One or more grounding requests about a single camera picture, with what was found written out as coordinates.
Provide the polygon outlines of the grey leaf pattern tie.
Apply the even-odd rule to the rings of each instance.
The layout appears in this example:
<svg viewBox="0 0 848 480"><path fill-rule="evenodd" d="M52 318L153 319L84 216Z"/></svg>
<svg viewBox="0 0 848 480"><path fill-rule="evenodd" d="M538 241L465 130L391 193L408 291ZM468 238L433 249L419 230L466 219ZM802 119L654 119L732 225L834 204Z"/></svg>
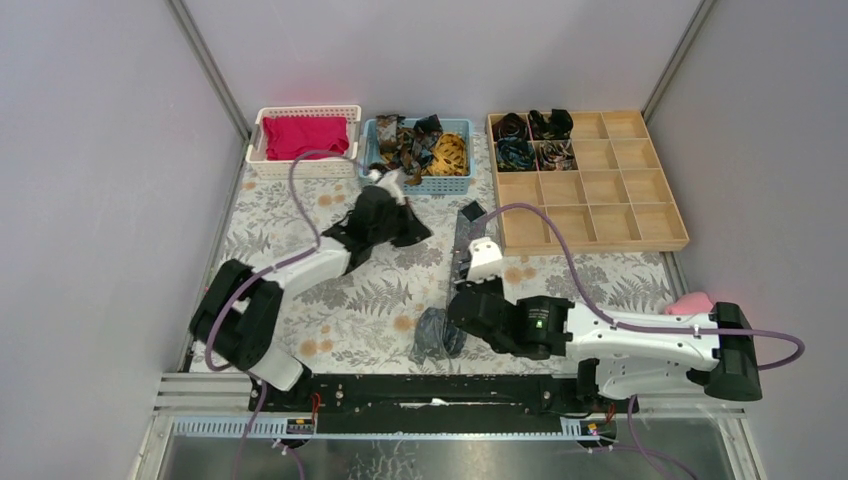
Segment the grey leaf pattern tie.
<svg viewBox="0 0 848 480"><path fill-rule="evenodd" d="M486 210L476 200L457 213L446 303L443 308L428 307L418 319L409 353L409 359L417 365L428 359L451 361L460 355L465 346L467 334L447 320L447 306L466 278L470 265L468 246L479 237L474 233L474 227L485 215Z"/></svg>

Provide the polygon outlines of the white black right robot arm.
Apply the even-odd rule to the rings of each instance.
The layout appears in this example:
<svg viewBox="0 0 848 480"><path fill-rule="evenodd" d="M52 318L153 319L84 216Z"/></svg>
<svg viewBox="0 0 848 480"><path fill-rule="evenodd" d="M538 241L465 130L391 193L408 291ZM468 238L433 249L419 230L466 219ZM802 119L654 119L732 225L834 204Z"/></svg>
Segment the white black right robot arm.
<svg viewBox="0 0 848 480"><path fill-rule="evenodd" d="M463 286L447 319L484 340L495 352L578 363L575 402L597 412L611 400L698 385L712 398L762 398L759 365L741 308L719 302L691 315L611 312L604 321L584 302L537 295L511 302L493 279Z"/></svg>

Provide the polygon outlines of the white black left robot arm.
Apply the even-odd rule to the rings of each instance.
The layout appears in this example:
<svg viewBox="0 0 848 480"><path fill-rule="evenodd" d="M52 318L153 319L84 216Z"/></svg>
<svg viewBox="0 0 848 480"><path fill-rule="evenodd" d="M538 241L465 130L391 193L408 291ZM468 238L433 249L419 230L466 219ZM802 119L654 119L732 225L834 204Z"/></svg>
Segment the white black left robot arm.
<svg viewBox="0 0 848 480"><path fill-rule="evenodd" d="M231 259L214 276L189 324L191 335L227 367L272 387L272 398L288 411L309 401L306 366L273 343L285 299L343 277L389 243L408 247L431 230L402 193L366 186L340 221L319 233L314 246L261 270Z"/></svg>

